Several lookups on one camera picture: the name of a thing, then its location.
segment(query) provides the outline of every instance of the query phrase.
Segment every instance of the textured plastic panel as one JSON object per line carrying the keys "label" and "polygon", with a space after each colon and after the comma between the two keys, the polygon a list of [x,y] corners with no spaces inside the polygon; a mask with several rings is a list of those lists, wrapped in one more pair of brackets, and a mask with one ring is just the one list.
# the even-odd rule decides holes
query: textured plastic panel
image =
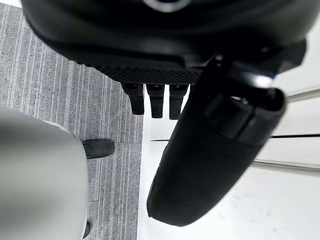
{"label": "textured plastic panel", "polygon": [[160,70],[140,67],[94,66],[115,81],[136,84],[196,84],[201,70]]}

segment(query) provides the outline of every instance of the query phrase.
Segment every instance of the gray object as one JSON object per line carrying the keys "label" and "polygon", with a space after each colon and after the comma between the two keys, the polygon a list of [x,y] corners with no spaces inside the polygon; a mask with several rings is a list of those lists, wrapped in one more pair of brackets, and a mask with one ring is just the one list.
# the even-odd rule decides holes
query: gray object
{"label": "gray object", "polygon": [[81,140],[114,140],[112,156],[88,160],[87,239],[136,239],[143,117],[132,115],[120,83],[51,50],[32,33],[22,10],[5,4],[0,105],[58,123]]}
{"label": "gray object", "polygon": [[0,239],[81,240],[85,149],[69,131],[0,106]]}

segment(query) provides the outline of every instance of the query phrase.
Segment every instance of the gray carpet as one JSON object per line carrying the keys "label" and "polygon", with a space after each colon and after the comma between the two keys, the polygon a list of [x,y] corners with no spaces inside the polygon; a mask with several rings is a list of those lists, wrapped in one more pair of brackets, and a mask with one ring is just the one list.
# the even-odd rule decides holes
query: gray carpet
{"label": "gray carpet", "polygon": [[1,3],[0,104],[61,124],[82,140],[116,142],[112,156],[88,161],[88,239],[135,240],[143,118],[132,115],[118,82],[55,53],[21,9]]}

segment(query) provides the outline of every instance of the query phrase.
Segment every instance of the black plastic tab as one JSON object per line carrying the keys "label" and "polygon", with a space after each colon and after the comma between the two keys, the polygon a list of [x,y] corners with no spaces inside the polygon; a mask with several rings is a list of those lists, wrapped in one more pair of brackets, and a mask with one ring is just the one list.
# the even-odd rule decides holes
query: black plastic tab
{"label": "black plastic tab", "polygon": [[164,109],[165,85],[147,84],[146,90],[150,96],[152,118],[161,119]]}
{"label": "black plastic tab", "polygon": [[181,107],[189,85],[170,85],[170,120],[178,120],[181,115]]}
{"label": "black plastic tab", "polygon": [[134,115],[145,113],[144,85],[137,83],[121,83],[123,91],[129,96]]}

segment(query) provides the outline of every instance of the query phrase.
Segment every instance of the striped carpet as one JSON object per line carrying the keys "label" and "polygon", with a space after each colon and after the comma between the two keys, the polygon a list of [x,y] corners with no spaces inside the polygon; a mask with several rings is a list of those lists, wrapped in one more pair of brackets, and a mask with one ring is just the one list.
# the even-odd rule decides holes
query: striped carpet
{"label": "striped carpet", "polygon": [[61,124],[82,140],[116,142],[112,156],[88,161],[88,239],[135,240],[143,118],[132,115],[118,82],[55,53],[32,33],[20,8],[2,3],[0,104]]}

